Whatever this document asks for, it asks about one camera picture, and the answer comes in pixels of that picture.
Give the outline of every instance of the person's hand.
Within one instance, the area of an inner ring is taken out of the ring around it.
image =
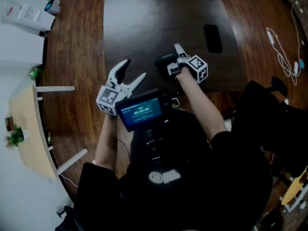
[[[177,80],[181,83],[182,81],[185,81],[186,79],[193,79],[192,74],[190,73],[188,67],[183,67],[181,72],[176,76]]]
[[[105,113],[105,118],[109,119],[109,120],[114,120],[114,119],[117,119],[117,115],[112,115],[112,114],[109,114],[109,113]]]

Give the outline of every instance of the desk leg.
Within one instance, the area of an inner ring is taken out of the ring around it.
[[[68,91],[75,90],[75,87],[36,87],[37,92],[48,92],[48,91]]]
[[[305,188],[301,189],[300,195],[296,198],[296,201],[292,204],[289,212],[294,210],[294,208],[302,201],[302,199],[305,197],[306,193],[308,192],[308,185]]]
[[[57,168],[58,175],[62,174],[65,170],[67,170],[70,166],[72,166],[78,159],[80,159],[84,154],[88,152],[87,149],[83,149],[81,152],[78,152],[75,156],[65,162],[63,165]]]

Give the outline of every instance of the dark wooden table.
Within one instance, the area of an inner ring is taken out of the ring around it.
[[[208,52],[206,24],[218,27],[222,53]],[[159,88],[177,94],[179,88],[163,79],[154,66],[157,56],[174,51],[174,43],[208,63],[208,78],[201,83],[204,92],[243,88],[238,46],[221,0],[105,0],[106,75],[117,63],[131,59],[124,82],[147,72],[134,93]]]

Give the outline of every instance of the floor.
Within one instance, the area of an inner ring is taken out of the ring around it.
[[[296,30],[290,7],[282,0],[222,0],[231,19],[239,46],[242,65],[246,69],[246,81],[255,80],[265,87],[270,86],[272,76],[282,79],[288,86],[290,105],[308,109],[308,72],[303,71],[294,86],[282,71],[277,54],[271,48],[266,27],[272,28],[289,59],[296,59]],[[101,132],[104,113],[95,99],[100,86],[105,83],[103,58],[103,6],[104,0],[61,0],[61,12],[52,31],[48,34],[47,65],[41,85],[76,86],[74,92],[44,93],[43,114],[57,163],[61,165],[83,148],[89,152],[63,175],[77,184],[85,162],[94,159],[96,144]],[[235,108],[232,96],[241,92],[208,93],[212,102],[223,113]],[[182,107],[190,110],[185,98]],[[131,133],[127,133],[119,121],[119,139],[129,149]],[[128,152],[122,143],[118,145],[117,175],[125,173]],[[77,189],[69,181],[73,194]],[[277,205],[281,194],[278,187],[268,209]]]

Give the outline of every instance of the white box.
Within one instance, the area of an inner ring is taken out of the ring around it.
[[[36,31],[50,31],[55,17],[45,11],[38,10],[26,3],[22,6],[16,23],[32,28]]]
[[[126,94],[115,89],[102,86],[97,95],[96,103],[100,110],[116,116],[116,102],[121,101],[126,97]]]

